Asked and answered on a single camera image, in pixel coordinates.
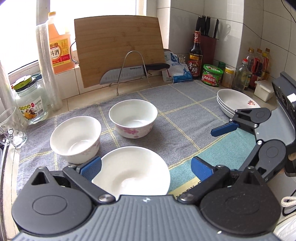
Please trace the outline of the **glass jar green lid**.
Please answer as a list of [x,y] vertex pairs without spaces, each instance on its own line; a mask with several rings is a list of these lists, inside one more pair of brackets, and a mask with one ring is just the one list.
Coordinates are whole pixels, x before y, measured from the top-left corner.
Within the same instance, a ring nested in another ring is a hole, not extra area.
[[15,102],[28,125],[44,120],[48,115],[48,99],[44,87],[31,75],[19,78],[13,84]]

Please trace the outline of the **yellow lid spice jar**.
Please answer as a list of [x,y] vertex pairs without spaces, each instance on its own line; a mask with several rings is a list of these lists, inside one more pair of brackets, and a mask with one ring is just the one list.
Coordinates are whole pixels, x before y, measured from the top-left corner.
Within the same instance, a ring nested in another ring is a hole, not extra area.
[[225,67],[225,71],[222,78],[222,86],[231,88],[235,70],[233,68]]

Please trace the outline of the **bamboo cutting board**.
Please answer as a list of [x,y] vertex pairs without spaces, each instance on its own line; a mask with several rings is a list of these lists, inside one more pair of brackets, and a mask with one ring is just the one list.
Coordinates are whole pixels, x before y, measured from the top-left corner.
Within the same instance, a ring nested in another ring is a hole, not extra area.
[[121,66],[164,63],[159,20],[152,16],[93,16],[74,21],[79,67],[85,88]]

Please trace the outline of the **blue white salt bag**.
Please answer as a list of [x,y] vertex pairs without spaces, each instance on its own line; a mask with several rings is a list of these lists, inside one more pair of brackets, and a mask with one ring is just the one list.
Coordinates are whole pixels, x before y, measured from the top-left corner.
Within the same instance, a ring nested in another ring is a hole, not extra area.
[[186,63],[181,63],[178,56],[169,50],[165,50],[164,53],[166,63],[170,66],[162,71],[164,82],[180,83],[193,80]]

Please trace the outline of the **short plastic wrap roll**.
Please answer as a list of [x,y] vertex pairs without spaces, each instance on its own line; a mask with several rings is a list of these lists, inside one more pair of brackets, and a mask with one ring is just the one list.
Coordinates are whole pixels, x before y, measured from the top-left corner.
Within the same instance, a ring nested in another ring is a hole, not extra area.
[[0,63],[0,85],[1,85],[1,101],[5,109],[15,106],[15,100],[8,75],[4,72]]

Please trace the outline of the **dark sauce bottle red label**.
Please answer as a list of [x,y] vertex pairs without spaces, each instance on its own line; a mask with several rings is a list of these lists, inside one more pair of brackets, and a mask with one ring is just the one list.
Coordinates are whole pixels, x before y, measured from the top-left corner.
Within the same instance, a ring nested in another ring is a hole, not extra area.
[[248,88],[255,89],[256,82],[261,80],[262,70],[263,70],[263,56],[262,50],[257,48],[257,52],[254,53],[253,48],[248,49],[247,55],[247,68],[249,71],[247,82],[245,85],[245,90]]

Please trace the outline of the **grey blue checked mat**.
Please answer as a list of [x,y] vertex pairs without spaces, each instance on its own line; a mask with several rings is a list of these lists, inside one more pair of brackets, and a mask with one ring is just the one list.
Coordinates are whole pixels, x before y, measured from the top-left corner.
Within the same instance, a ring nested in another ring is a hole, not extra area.
[[217,90],[196,81],[170,84],[114,97],[31,125],[20,151],[16,191],[39,166],[61,170],[67,161],[50,147],[53,131],[64,121],[90,116],[101,124],[99,156],[126,146],[156,152],[167,164],[170,190],[194,178],[191,159],[238,169],[255,146],[252,134],[237,129],[213,137],[211,130],[228,122],[218,105]]

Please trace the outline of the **white plastic container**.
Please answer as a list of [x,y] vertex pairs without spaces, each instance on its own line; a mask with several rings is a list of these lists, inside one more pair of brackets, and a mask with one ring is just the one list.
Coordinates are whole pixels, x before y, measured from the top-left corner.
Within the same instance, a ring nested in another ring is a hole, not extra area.
[[267,102],[274,96],[273,85],[267,80],[256,81],[254,95]]

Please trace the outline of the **white bowl faint flowers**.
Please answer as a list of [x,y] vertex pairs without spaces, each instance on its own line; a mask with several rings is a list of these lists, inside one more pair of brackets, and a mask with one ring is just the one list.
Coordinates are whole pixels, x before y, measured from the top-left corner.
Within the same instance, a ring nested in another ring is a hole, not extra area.
[[100,122],[91,116],[77,116],[58,125],[50,137],[54,153],[71,164],[87,162],[99,151]]

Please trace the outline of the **clear glass bottle red cap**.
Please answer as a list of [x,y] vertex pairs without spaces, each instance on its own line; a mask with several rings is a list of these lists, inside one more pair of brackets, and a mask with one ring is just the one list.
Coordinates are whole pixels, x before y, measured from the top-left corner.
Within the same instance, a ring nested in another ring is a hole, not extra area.
[[242,64],[236,69],[236,73],[235,73],[231,88],[234,90],[243,92],[248,79],[248,75],[249,75],[248,61],[245,58],[242,60]]

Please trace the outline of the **white plate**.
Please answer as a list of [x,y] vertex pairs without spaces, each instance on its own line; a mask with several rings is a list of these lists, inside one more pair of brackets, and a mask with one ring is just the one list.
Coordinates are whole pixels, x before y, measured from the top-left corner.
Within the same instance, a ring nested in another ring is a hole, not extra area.
[[217,97],[217,102],[221,108],[221,110],[223,111],[223,113],[225,115],[227,115],[227,117],[229,118],[233,118],[234,117],[234,111],[230,110],[229,108],[227,108],[224,104],[222,104],[222,102],[219,100],[219,98]]
[[260,108],[259,104],[252,98],[236,90],[221,89],[217,92],[216,99],[217,97],[222,104],[234,112],[237,109]]

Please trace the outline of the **white bowl pink flowers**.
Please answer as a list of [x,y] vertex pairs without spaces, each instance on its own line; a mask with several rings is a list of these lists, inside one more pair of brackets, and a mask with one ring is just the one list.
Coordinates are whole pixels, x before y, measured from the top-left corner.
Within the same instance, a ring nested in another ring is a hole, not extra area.
[[146,136],[152,130],[157,116],[157,108],[140,99],[121,101],[109,110],[109,119],[114,123],[116,131],[125,138]]

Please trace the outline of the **plain white bowl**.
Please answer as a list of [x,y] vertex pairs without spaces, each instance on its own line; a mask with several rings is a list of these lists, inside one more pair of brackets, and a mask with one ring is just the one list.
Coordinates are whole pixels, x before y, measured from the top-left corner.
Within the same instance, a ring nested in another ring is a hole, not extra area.
[[101,171],[92,183],[119,199],[121,195],[155,196],[168,193],[171,176],[165,161],[152,150],[127,146],[101,158]]

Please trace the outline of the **dark vinegar bottle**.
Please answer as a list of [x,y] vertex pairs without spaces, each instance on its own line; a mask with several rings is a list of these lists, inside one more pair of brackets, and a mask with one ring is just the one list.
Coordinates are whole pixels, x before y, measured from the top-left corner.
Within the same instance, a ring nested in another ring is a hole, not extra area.
[[194,42],[191,51],[189,52],[188,68],[192,78],[197,79],[200,76],[202,66],[203,53],[201,50],[201,32],[195,31]]

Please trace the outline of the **dark red knife block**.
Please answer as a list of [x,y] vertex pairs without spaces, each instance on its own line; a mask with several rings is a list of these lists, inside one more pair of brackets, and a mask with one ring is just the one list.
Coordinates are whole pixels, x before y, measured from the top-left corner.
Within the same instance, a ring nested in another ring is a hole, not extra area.
[[203,15],[198,17],[196,24],[196,30],[201,32],[202,66],[204,64],[213,64],[216,50],[217,39],[209,36],[210,21],[209,16]]

